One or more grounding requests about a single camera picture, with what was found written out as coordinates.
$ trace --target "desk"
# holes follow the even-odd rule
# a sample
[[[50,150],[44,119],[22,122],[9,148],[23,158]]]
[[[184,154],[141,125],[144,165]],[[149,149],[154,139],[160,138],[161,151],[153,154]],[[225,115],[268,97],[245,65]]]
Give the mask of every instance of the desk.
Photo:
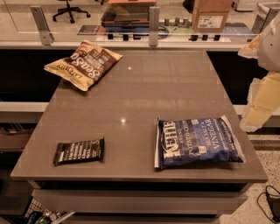
[[[268,177],[207,53],[115,50],[123,58],[87,92],[62,81],[11,176],[44,206],[95,214],[231,214]],[[157,120],[226,115],[247,159],[154,169]],[[53,166],[56,146],[105,137],[103,162]]]

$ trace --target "glass partition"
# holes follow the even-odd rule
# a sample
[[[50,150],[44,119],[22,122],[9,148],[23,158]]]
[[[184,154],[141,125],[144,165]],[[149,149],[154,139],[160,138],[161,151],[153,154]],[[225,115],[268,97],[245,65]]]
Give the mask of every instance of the glass partition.
[[[232,8],[222,31],[198,32],[190,25],[193,14],[183,7],[183,0],[144,1],[145,3],[115,3],[105,0],[73,0],[71,7],[88,13],[73,12],[54,18],[66,1],[0,0],[2,21],[1,41],[40,42],[39,28],[31,6],[40,6],[53,35],[54,44],[78,45],[83,39],[107,46],[149,46],[149,8],[159,7],[158,45],[167,47],[231,47],[248,43],[256,33],[251,31],[257,16],[255,10],[239,12]]]

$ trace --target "floor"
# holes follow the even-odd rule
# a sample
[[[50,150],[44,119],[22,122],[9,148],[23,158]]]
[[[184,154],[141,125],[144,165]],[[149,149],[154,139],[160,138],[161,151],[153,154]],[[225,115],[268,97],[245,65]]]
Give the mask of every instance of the floor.
[[[93,0],[80,0],[73,1],[73,6],[76,6],[79,2],[79,6],[83,9],[87,9],[92,14],[91,19],[81,19],[81,15],[74,15],[76,19],[75,24],[70,24],[68,15],[65,14],[59,18],[60,23],[50,22],[50,28],[53,32],[57,32],[57,39],[61,41],[68,41],[66,32],[77,32],[82,25],[98,25],[100,23],[103,12],[106,9],[106,4],[101,6]],[[160,18],[175,17],[189,18],[189,14],[182,6],[182,0],[158,0],[158,4],[161,6]],[[22,15],[26,14],[29,10],[29,6],[32,4],[41,4],[44,7],[46,19],[52,21],[52,14],[56,13],[58,8],[63,5],[62,2],[56,0],[43,1],[43,0],[0,0],[0,23],[2,24],[2,33],[0,34],[0,40],[29,40],[30,36],[26,36],[26,33],[32,33],[34,29],[34,22],[32,15],[28,12],[28,16],[22,19]],[[229,22],[244,22],[248,27],[251,27],[255,21],[255,12],[237,13],[231,11],[228,16]],[[276,140],[280,141],[280,136],[277,133]],[[268,149],[266,145],[259,146],[257,148],[257,156],[259,157],[262,165],[269,176],[269,181],[265,184],[254,184],[246,192],[248,200],[241,205],[233,214],[222,215],[220,217],[221,224],[266,224],[271,223],[263,213],[262,209],[257,204],[258,196],[264,192],[265,186],[272,185],[276,189],[280,190],[280,147],[275,146],[273,149]],[[271,212],[268,207],[265,195],[260,198],[260,205],[263,207],[265,213],[271,217]],[[7,223],[0,217],[0,224]]]

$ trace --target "cardboard box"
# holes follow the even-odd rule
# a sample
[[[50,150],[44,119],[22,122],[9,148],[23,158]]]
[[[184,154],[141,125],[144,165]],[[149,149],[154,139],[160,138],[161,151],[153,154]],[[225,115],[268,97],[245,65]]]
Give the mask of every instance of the cardboard box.
[[[195,32],[222,32],[228,12],[207,12],[193,9],[192,28]]]
[[[230,11],[232,0],[195,0],[193,8],[200,12],[226,12]]]

